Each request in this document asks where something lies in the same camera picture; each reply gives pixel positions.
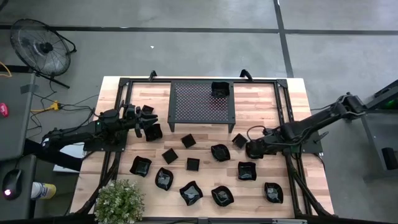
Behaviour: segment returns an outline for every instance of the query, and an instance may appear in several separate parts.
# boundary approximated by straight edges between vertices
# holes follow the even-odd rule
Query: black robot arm
[[[290,146],[298,146],[311,134],[339,119],[356,119],[365,114],[362,101],[351,94],[339,97],[324,110],[304,120],[285,123],[275,129],[263,130],[264,137],[251,139],[246,144],[246,154],[251,159],[263,158],[264,154],[276,154]]]
[[[120,132],[134,129],[136,136],[141,138],[141,129],[146,129],[157,121],[157,115],[145,114],[140,107],[124,105],[125,112],[119,118],[115,109],[100,113],[96,121],[75,128],[57,129],[48,132],[42,139],[44,150],[61,150],[64,146],[90,141],[102,141],[105,144],[117,144]]]

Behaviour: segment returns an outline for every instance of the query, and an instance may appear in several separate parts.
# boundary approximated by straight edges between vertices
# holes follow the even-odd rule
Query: fan grille
[[[18,57],[43,75],[58,76],[70,66],[70,51],[49,26],[32,19],[20,19],[11,27],[11,45]]]

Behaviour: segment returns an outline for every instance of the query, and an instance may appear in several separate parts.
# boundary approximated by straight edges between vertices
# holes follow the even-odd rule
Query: butcher block tabletop
[[[104,77],[96,105],[97,114],[114,108],[119,79],[120,77]],[[303,79],[288,78],[287,83],[295,120],[299,121],[310,116],[311,112]],[[280,95],[285,111],[282,90],[280,90]],[[126,90],[123,92],[122,99],[125,96]],[[247,138],[246,131],[251,126],[264,125],[267,128],[275,128],[279,125],[272,84],[234,84],[236,125],[231,134],[228,134],[228,125],[226,124],[176,124],[175,132],[172,133],[167,124],[169,96],[170,83],[135,83],[132,88],[131,104],[155,108],[153,113],[159,116],[158,123],[163,132],[162,139],[146,142],[145,136],[137,138],[134,130],[131,130],[127,138],[126,150],[121,155],[118,179],[128,179],[130,182],[136,181],[143,193],[146,194],[144,217],[294,217],[286,161],[282,154],[265,155],[263,159],[253,160],[246,156],[244,148],[239,149],[232,143],[232,139],[238,133]],[[181,142],[181,138],[187,134],[192,134],[197,142],[188,149]],[[261,128],[251,130],[250,135],[252,138],[261,137]],[[213,158],[210,147],[217,144],[224,144],[228,147],[231,154],[229,161],[217,162]],[[162,154],[170,148],[173,148],[177,153],[178,159],[168,165]],[[136,156],[145,157],[152,161],[146,177],[131,174],[129,171]],[[199,171],[186,170],[188,157],[200,159]],[[103,158],[104,152],[95,152],[83,161],[71,212],[81,208],[98,186]],[[333,213],[322,163],[319,158],[312,154],[303,154],[302,160],[308,188],[324,208]],[[247,161],[256,163],[257,180],[255,181],[238,179],[238,162]],[[161,167],[173,172],[174,181],[169,191],[160,189],[155,185],[155,176]],[[195,204],[187,206],[179,189],[193,180],[201,188],[203,198]],[[265,182],[275,182],[282,187],[283,203],[270,203],[266,200],[264,196]],[[211,196],[211,190],[221,185],[227,186],[234,197],[234,203],[227,207],[219,207]],[[300,187],[297,185],[296,188],[300,208],[305,211]]]

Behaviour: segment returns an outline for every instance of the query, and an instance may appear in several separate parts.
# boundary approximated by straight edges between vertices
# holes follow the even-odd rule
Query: fan stand
[[[66,37],[64,37],[63,35],[59,34],[57,31],[55,31],[55,30],[53,30],[53,29],[51,29],[51,31],[54,32],[54,33],[56,33],[56,34],[58,34],[62,39],[66,40],[67,42],[69,42],[70,44],[72,44],[73,50],[70,51],[69,54],[75,53],[75,52],[77,51],[77,50],[76,50],[76,45],[75,45],[72,41],[68,40]],[[42,51],[45,52],[45,53],[48,53],[49,51],[52,50],[52,46],[51,46],[51,44],[49,44],[49,43],[40,45],[40,48],[41,48]],[[70,86],[68,86],[68,85],[66,85],[66,84],[64,84],[64,83],[62,83],[62,82],[60,82],[60,81],[54,79],[54,76],[43,75],[43,74],[40,74],[39,72],[35,72],[35,75],[36,75],[37,77],[42,77],[42,78],[45,78],[46,80],[50,80],[51,82],[54,82],[54,83],[56,83],[56,84],[58,84],[58,85],[61,85],[61,86],[65,87],[65,88],[68,88],[68,89],[70,88]]]

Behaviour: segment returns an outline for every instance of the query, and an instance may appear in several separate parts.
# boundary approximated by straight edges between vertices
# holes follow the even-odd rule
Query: black mesh tray
[[[210,80],[172,81],[170,87],[169,117],[172,131],[175,123],[235,125],[234,83],[229,83],[229,96],[211,95]]]

